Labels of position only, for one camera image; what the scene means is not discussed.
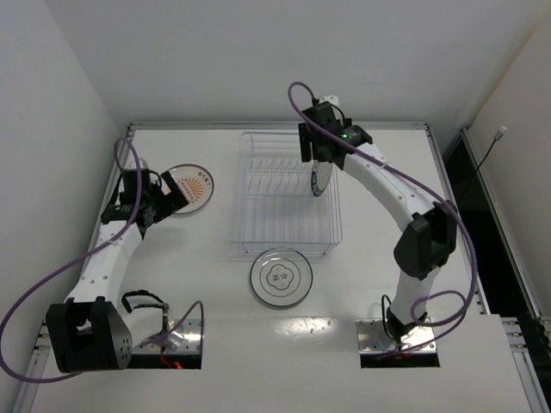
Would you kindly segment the green rimmed white plate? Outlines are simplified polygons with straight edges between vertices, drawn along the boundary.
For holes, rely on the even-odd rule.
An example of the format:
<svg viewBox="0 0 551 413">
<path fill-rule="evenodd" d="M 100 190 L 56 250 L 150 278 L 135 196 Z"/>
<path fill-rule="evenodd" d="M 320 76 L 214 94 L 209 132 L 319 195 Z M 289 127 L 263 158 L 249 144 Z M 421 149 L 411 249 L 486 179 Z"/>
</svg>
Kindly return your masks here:
<svg viewBox="0 0 551 413">
<path fill-rule="evenodd" d="M 310 186 L 314 197 L 320 197 L 326 190 L 332 175 L 333 164 L 315 160 L 313 162 Z"/>
</svg>

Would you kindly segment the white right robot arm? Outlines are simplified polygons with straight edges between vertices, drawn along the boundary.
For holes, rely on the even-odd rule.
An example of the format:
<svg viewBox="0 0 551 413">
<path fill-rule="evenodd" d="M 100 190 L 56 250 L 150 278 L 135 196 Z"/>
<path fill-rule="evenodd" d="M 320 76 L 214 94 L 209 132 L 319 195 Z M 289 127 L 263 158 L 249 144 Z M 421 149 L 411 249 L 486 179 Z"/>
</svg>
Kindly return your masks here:
<svg viewBox="0 0 551 413">
<path fill-rule="evenodd" d="M 422 323 L 436 276 L 455 251 L 457 225 L 443 204 L 422 194 L 404 178 L 382 166 L 383 156 L 372 137 L 349 119 L 340 120 L 335 105 L 313 100 L 308 118 L 298 126 L 300 154 L 314 161 L 313 193 L 325 190 L 325 175 L 337 167 L 360 182 L 390 213 L 401 236 L 393 250 L 400 269 L 394 299 L 383 327 L 395 342 Z"/>
</svg>

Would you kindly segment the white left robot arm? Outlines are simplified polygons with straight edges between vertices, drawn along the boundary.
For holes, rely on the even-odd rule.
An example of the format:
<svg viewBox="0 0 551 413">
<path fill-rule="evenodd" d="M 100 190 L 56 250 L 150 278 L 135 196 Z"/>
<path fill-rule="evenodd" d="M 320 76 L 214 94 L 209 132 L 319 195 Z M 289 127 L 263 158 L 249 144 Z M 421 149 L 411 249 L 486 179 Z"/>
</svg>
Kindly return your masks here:
<svg viewBox="0 0 551 413">
<path fill-rule="evenodd" d="M 121 285 L 128 264 L 147 230 L 189 204 L 173 175 L 165 171 L 121 173 L 101 215 L 97 252 L 89 259 L 76 286 L 61 304 L 46 312 L 46 326 L 57 367 L 62 373 L 128 368 L 140 345 L 165 345 L 170 336 L 169 305 L 128 304 Z"/>
</svg>

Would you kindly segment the orange sunburst plate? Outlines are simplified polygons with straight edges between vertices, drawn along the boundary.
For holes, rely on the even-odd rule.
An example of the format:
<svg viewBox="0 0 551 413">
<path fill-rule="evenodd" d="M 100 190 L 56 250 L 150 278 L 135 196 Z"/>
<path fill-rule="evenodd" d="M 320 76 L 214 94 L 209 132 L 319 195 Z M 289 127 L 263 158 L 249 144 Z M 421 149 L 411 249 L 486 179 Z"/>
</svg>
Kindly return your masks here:
<svg viewBox="0 0 551 413">
<path fill-rule="evenodd" d="M 214 179 L 207 169 L 194 163 L 184 163 L 170 168 L 169 172 L 189 202 L 176 214 L 195 213 L 211 200 L 214 194 Z"/>
</svg>

